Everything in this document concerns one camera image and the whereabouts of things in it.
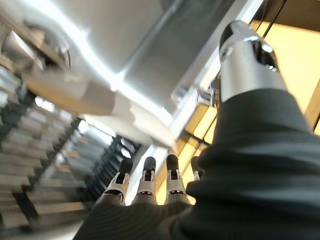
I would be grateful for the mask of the black silver robot right hand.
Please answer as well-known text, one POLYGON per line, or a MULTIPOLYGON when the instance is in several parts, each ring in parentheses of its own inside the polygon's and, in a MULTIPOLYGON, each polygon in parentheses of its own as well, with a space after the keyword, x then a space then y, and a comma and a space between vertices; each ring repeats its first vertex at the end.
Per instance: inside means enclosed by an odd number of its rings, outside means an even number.
POLYGON ((320 138, 278 70, 276 56, 247 23, 220 40, 220 104, 204 174, 186 192, 195 205, 116 205, 104 194, 77 240, 317 240, 320 138))

